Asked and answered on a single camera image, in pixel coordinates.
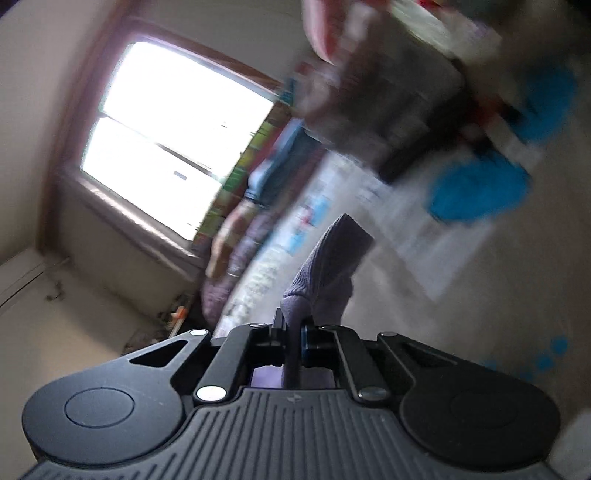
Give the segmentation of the orange patterned pillow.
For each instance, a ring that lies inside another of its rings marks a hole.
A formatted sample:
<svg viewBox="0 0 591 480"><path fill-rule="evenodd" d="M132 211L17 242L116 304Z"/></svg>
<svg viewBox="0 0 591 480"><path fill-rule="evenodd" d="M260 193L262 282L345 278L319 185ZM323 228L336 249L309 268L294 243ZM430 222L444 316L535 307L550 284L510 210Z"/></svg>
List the orange patterned pillow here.
<svg viewBox="0 0 591 480"><path fill-rule="evenodd" d="M226 272L231 253L257 214L259 206L249 199L242 199L230 212L211 245L211 258L205 270L208 279L216 280Z"/></svg>

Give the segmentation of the folded clothes stack right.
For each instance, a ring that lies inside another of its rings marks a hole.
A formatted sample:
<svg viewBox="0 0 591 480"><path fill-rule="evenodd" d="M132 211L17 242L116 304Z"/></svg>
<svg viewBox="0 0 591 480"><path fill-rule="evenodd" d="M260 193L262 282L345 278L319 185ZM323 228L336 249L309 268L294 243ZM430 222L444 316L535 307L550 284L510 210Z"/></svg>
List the folded clothes stack right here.
<svg viewBox="0 0 591 480"><path fill-rule="evenodd" d="M305 1L315 59L294 109L312 136L391 183L428 154L494 144L467 66L418 39L385 1Z"/></svg>

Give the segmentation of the purple garment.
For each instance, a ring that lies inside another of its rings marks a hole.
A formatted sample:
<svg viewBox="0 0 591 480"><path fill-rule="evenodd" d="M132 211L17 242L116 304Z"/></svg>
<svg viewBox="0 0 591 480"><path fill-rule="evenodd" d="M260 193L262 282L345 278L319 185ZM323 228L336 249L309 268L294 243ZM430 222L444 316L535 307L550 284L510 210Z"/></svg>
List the purple garment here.
<svg viewBox="0 0 591 480"><path fill-rule="evenodd" d="M280 301L287 324L286 363L283 367L256 369L252 387L328 389L334 385L328 368L301 366L301 328L308 320L315 326L339 326L353 295L353 273L373 242L374 238L348 214L329 226Z"/></svg>

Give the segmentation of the purple quilt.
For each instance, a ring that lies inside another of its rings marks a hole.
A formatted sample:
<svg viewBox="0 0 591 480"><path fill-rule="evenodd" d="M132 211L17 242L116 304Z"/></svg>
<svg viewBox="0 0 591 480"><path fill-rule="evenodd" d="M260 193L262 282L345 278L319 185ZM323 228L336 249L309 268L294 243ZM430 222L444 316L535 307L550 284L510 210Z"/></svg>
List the purple quilt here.
<svg viewBox="0 0 591 480"><path fill-rule="evenodd" d="M228 265L221 278L204 281L201 288L201 309L209 328L213 329L216 326L232 290L238 285L238 281L266 239L270 237L278 218L280 215L270 211L259 213L229 255Z"/></svg>

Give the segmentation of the Mickey Mouse blanket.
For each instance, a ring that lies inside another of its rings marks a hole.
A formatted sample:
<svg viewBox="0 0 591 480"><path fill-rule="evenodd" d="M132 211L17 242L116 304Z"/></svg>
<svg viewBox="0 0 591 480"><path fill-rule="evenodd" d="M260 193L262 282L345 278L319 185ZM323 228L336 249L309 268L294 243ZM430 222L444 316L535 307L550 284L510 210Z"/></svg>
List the Mickey Mouse blanket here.
<svg viewBox="0 0 591 480"><path fill-rule="evenodd" d="M571 62L572 112L545 144L523 145L501 123L497 147L525 168L531 189L516 208L472 224L443 223L430 189L466 150L427 160L397 184L329 155L308 187L321 213L299 203L277 225L224 307L215 334L273 318L283 291L342 214L374 245L353 274L342 321L363 338L398 332L530 381L565 419L590 406L590 62Z"/></svg>

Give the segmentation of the colourful headboard panel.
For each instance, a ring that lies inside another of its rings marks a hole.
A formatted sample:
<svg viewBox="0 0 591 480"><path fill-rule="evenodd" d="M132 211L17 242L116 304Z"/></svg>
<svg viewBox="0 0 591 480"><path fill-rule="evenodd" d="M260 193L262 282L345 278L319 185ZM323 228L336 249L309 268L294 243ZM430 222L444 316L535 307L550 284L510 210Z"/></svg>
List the colourful headboard panel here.
<svg viewBox="0 0 591 480"><path fill-rule="evenodd" d="M297 75L287 77L280 92L277 93L276 102L267 114L259 130L254 133L249 145L245 148L238 162L232 168L228 177L224 180L221 190L216 194L211 207L205 214L204 221L197 229L191 250L202 253L213 236L221 227L222 222L235 206L242 200L243 194L249 183L249 176L269 155L271 147L279 138L280 133L290 121L291 108L294 105L296 94Z"/></svg>

